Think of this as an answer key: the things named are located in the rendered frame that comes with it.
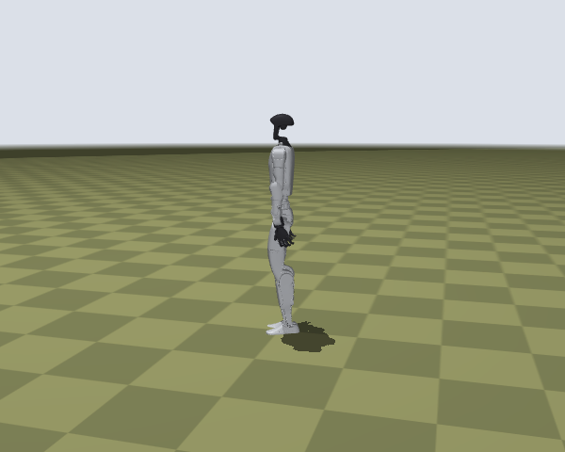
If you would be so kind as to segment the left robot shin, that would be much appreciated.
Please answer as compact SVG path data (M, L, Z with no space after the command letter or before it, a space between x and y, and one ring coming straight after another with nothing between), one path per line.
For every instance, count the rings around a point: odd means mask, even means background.
M278 302L282 311L284 326L286 328L291 328L292 327L291 311L292 311L292 305L294 305L293 277L289 273L283 273L282 276L280 277L280 284L276 282L276 278L275 278L275 284L276 284ZM285 319L288 325L286 325ZM289 327L289 325L291 326Z

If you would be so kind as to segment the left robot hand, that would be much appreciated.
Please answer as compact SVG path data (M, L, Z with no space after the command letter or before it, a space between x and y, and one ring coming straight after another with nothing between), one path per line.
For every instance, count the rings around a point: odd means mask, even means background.
M283 217L280 217L280 220L281 220L282 225L277 225L277 226L274 225L274 228L276 228L274 240L276 241L278 239L280 247L284 246L284 247L287 248L288 246L290 247L291 244L293 245L294 242L291 241L290 237L288 236L288 232L283 227L284 226ZM273 221L273 219L272 219L272 221ZM287 237L287 239L286 239L286 237ZM288 243L287 240L289 241L290 244ZM284 241L285 241L287 246L285 245Z

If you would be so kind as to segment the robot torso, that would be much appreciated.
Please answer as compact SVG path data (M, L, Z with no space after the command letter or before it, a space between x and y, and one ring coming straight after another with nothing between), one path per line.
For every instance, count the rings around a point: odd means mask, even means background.
M282 200L282 216L286 217L288 219L288 222L291 222L291 227L294 222L293 211L290 207L289 200L287 200L285 196L291 196L293 191L295 152L293 147L288 147L282 144L283 143L280 142L279 145L275 146L272 149L272 151L278 148L284 148L286 150L286 160L284 163L284 182L282 190L282 196L284 196ZM273 175L272 151L268 159L269 180L271 184L275 182L275 177Z

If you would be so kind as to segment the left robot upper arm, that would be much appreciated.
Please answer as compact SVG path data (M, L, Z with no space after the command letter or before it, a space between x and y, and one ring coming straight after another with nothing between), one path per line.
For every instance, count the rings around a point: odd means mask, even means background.
M283 190L283 182L284 182L285 160L286 160L286 150L284 148L278 148L272 151L273 175L275 177L275 182L273 183L279 183L282 187L282 190ZM270 187L272 184L270 184L269 186L270 192L271 192Z

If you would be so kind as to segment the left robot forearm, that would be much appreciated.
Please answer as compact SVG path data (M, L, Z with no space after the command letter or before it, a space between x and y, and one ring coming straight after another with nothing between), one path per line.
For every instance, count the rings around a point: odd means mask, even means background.
M283 200L283 191L282 187L279 183L273 183L271 185L271 192L272 196L271 199L271 216L273 217L273 223L275 226L282 225L280 217L283 216L282 210L282 200Z

